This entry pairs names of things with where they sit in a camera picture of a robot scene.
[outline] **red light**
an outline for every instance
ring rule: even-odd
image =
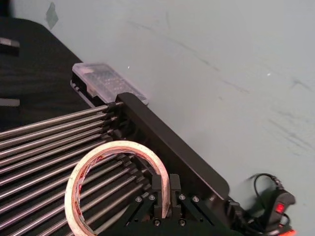
[[[282,214],[284,212],[284,205],[282,203],[278,203],[276,207],[276,212]]]

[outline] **bolt head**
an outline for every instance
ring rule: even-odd
[[[159,226],[161,224],[161,222],[159,220],[154,220],[153,223],[154,223],[155,226]]]
[[[141,197],[136,197],[136,202],[138,202],[138,203],[140,203],[140,202],[142,202],[142,198]]]
[[[181,194],[181,195],[178,196],[178,198],[179,198],[180,200],[185,200],[185,199],[186,199],[186,196],[185,196],[184,194]]]
[[[150,196],[149,196],[149,199],[150,199],[151,201],[153,201],[153,200],[155,200],[156,198],[155,198],[154,195],[150,195]]]
[[[180,226],[185,226],[186,221],[185,220],[179,220],[178,223]]]
[[[197,196],[193,196],[193,197],[192,197],[192,200],[193,200],[195,203],[197,203],[197,202],[200,201],[200,199],[199,199]]]

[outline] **white wall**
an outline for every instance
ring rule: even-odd
[[[249,206],[247,178],[276,174],[297,198],[293,226],[314,234],[313,0],[54,3],[52,33],[83,61],[106,62],[132,81],[226,178],[233,198]],[[45,26],[49,5],[13,1],[16,17]]]

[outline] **double-sided tape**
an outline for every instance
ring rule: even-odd
[[[95,236],[93,230],[85,223],[80,210],[80,193],[83,181],[91,167],[100,160],[113,154],[131,153],[149,162],[156,174],[162,179],[162,217],[165,218],[170,205],[168,173],[153,151],[131,141],[113,141],[102,144],[86,154],[72,171],[64,195],[64,209],[68,224],[75,236]]]

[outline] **black table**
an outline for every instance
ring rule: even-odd
[[[0,54],[0,98],[21,102],[0,107],[0,131],[89,108],[70,86],[81,61],[44,26],[0,17],[0,37],[20,42],[18,57]]]

